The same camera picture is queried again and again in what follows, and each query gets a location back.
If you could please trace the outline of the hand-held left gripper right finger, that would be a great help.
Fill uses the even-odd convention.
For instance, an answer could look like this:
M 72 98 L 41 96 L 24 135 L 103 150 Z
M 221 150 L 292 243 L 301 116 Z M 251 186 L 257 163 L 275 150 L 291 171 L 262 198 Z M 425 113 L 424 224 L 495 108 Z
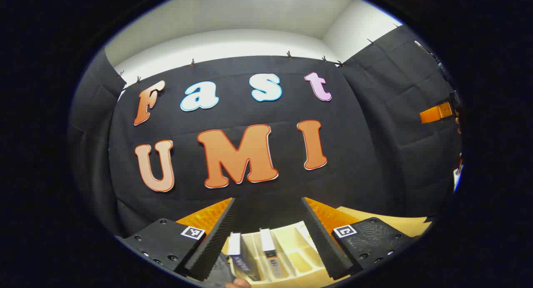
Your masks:
M 333 280 L 373 269 L 398 256 L 419 237 L 419 219 L 332 208 L 301 198 L 304 224 Z

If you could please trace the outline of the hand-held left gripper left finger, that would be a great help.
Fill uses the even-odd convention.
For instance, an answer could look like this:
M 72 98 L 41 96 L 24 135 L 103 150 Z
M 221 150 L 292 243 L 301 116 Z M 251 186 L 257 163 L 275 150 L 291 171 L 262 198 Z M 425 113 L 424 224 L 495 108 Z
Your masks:
M 118 198 L 120 242 L 164 271 L 206 282 L 238 208 L 236 198 Z

